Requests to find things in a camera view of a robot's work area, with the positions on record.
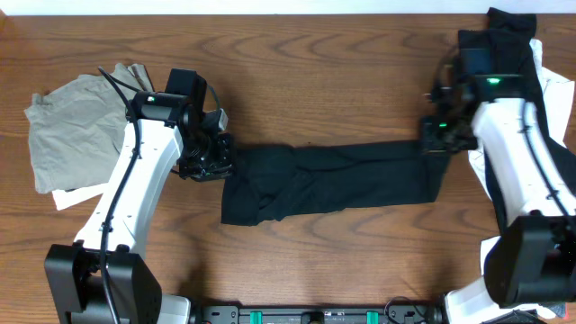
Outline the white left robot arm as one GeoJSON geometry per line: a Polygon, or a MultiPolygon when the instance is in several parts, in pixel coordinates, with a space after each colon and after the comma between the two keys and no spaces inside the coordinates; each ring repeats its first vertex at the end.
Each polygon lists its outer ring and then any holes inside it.
{"type": "Polygon", "coordinates": [[[103,196],[73,244],[54,244],[44,261],[62,323],[195,323],[182,296],[167,295],[145,263],[159,197],[172,173],[197,182],[233,169],[222,108],[201,95],[138,92],[126,103],[123,148],[103,196]]]}

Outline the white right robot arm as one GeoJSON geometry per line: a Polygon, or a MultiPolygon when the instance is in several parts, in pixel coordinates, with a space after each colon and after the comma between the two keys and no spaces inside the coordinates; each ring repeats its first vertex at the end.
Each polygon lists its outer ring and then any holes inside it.
{"type": "Polygon", "coordinates": [[[545,144],[520,75],[435,82],[422,122],[428,154],[482,146],[507,222],[473,283],[444,298],[448,323],[487,323],[575,300],[575,197],[545,144]]]}

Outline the black logo t-shirt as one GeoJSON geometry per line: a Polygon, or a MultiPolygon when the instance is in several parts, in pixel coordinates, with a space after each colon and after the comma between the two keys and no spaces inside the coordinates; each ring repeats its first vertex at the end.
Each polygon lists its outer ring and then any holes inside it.
{"type": "Polygon", "coordinates": [[[450,163],[416,140],[336,147],[260,146],[238,152],[221,221],[256,226],[288,216],[432,203],[450,163]]]}

